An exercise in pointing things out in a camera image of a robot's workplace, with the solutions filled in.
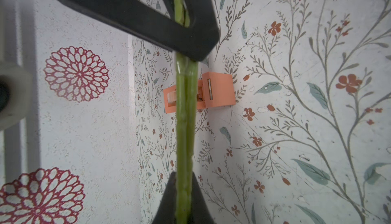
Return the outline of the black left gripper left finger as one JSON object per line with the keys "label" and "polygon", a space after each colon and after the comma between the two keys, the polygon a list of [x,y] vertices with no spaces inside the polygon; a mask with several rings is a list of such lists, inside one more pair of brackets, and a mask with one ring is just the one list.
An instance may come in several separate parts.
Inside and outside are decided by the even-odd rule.
{"label": "black left gripper left finger", "polygon": [[170,174],[162,200],[152,224],[176,223],[176,172]]}

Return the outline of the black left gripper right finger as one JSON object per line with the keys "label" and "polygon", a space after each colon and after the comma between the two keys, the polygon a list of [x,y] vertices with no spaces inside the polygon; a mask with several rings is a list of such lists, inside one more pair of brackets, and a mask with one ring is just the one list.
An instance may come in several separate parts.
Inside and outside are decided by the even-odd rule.
{"label": "black left gripper right finger", "polygon": [[197,177],[192,173],[191,191],[191,224],[214,224],[214,220],[208,210],[202,191],[197,181]]}

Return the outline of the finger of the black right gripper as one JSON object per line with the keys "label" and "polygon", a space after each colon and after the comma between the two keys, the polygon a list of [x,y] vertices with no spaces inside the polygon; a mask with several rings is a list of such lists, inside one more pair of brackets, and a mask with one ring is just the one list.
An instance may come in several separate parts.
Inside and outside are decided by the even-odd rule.
{"label": "finger of the black right gripper", "polygon": [[174,0],[163,0],[170,17],[139,0],[58,0],[75,11],[169,51],[202,61],[220,39],[212,0],[184,0],[190,25],[174,20]]}

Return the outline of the clear tape roll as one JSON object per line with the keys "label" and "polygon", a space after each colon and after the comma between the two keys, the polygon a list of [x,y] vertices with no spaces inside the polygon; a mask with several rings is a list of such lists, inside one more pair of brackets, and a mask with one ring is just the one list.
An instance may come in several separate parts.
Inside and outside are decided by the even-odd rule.
{"label": "clear tape roll", "polygon": [[167,94],[167,101],[168,101],[168,106],[176,106],[177,102],[177,91],[173,90]]}

